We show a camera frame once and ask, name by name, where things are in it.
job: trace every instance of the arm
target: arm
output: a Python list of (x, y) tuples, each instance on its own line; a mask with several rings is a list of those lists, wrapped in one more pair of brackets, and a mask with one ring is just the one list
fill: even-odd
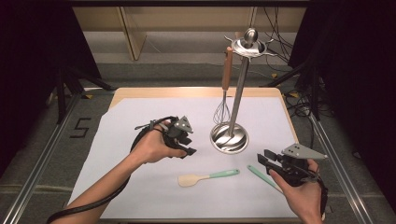
[[(153, 130), (143, 136), (134, 150), (124, 160), (67, 205), (66, 209), (93, 203), (105, 198), (116, 190), (142, 164), (160, 161), (165, 157), (183, 156), (186, 156), (185, 151), (167, 147), (163, 142), (162, 134)], [(59, 218), (52, 223), (96, 223), (106, 207), (107, 204), (104, 204), (89, 211)]]
[[(318, 164), (308, 160), (309, 170), (316, 171)], [(285, 194), (291, 211), (293, 211), (304, 224), (321, 224), (319, 183), (304, 183), (300, 187), (290, 186), (277, 172), (270, 170), (270, 175), (280, 186)]]

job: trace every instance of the table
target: table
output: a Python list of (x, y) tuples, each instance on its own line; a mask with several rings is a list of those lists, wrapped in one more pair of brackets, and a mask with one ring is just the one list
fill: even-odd
[[(228, 95), (234, 93), (235, 88), (230, 88)], [(214, 126), (211, 117), (221, 102), (221, 95), (219, 88), (118, 89), (110, 109), (102, 116), (70, 201), (129, 153), (134, 135), (138, 133), (135, 126), (150, 118), (159, 119), (153, 116), (162, 113), (167, 116), (177, 111), (183, 113), (177, 116), (185, 113), (189, 116), (194, 129), (190, 147), (196, 147), (198, 151), (182, 161), (164, 159), (139, 168), (121, 195), (109, 204), (102, 219), (133, 222), (295, 221), (296, 216), (284, 196), (247, 169), (251, 164), (265, 172), (256, 156), (262, 153), (262, 147), (280, 153), (281, 149), (297, 142), (280, 91), (275, 88), (245, 89), (237, 122), (245, 126), (250, 141), (245, 151), (232, 156), (217, 152), (208, 140), (209, 131)], [(164, 107), (172, 102), (171, 107)], [(252, 119), (259, 114), (262, 118)], [(190, 188), (177, 185), (178, 175), (190, 172), (203, 175), (233, 168), (239, 169), (241, 174), (217, 181), (201, 181)]]

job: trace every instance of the floor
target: floor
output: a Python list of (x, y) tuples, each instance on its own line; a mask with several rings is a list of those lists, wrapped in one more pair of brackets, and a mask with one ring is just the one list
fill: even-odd
[[(142, 55), (136, 62), (129, 59), (123, 34), (85, 35), (105, 82), (115, 87), (149, 87), (219, 86), (224, 59), (222, 52), (229, 44), (224, 36), (233, 38), (234, 33), (149, 33)], [(295, 34), (284, 36), (292, 44)], [(265, 34), (260, 34), (259, 38), (267, 40)], [(278, 46), (272, 46), (274, 51), (280, 52)], [(239, 59), (234, 57), (231, 85), (236, 85), (239, 64)], [(249, 67), (246, 86), (265, 85), (289, 69), (279, 57), (254, 59)], [(395, 214), (367, 168), (353, 155), (354, 147), (348, 141), (332, 109), (326, 104), (322, 104), (320, 108), (320, 121), (316, 125), (325, 131), (326, 137), (323, 138), (319, 129), (313, 128), (310, 119), (299, 110), (301, 108), (297, 108), (300, 98), (288, 94), (293, 91), (297, 78), (290, 78), (278, 88), (286, 95), (285, 102), (290, 107), (289, 113), (300, 143), (324, 153), (327, 151), (326, 141), (329, 141), (336, 155), (334, 159), (340, 161), (337, 163), (327, 160), (320, 163), (322, 178), (329, 188), (325, 223), (396, 223)], [(86, 88), (95, 88), (83, 80), (82, 84)], [(105, 91), (91, 91), (87, 97), (78, 99), (19, 223), (43, 223), (50, 214), (68, 202), (79, 170), (89, 153), (100, 118), (106, 113), (111, 99), (112, 93)], [(37, 121), (25, 147), (18, 152), (0, 179), (0, 219), (4, 219), (21, 186), (35, 167), (35, 162), (56, 129), (56, 120), (57, 104), (52, 101)], [(84, 135), (83, 130), (76, 129), (78, 122), (89, 128), (84, 137), (73, 137)], [(345, 170), (346, 176), (338, 175), (334, 171), (337, 169)], [(354, 210), (355, 205), (345, 189), (344, 182), (348, 181), (352, 184), (352, 191), (357, 192), (367, 210), (367, 222), (362, 221)]]

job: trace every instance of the hand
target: hand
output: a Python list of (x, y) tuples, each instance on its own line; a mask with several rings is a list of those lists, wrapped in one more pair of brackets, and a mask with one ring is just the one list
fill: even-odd
[[(162, 130), (160, 125), (154, 127)], [(160, 161), (165, 157), (184, 157), (187, 152), (168, 147), (163, 141), (162, 133), (152, 130), (146, 133), (136, 144), (131, 152), (131, 156), (137, 157), (142, 163)]]
[[(308, 159), (308, 169), (318, 170), (318, 164)], [(270, 170), (270, 175), (285, 194), (291, 211), (305, 224), (322, 223), (320, 214), (321, 188), (319, 183), (304, 183), (300, 187), (290, 186), (276, 171)]]

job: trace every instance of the metal base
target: metal base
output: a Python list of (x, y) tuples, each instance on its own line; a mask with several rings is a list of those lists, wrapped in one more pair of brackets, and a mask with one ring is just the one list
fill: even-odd
[(239, 124), (233, 126), (233, 134), (229, 135), (230, 122), (216, 125), (210, 132), (210, 142), (218, 151), (225, 154), (237, 154), (248, 146), (248, 133)]

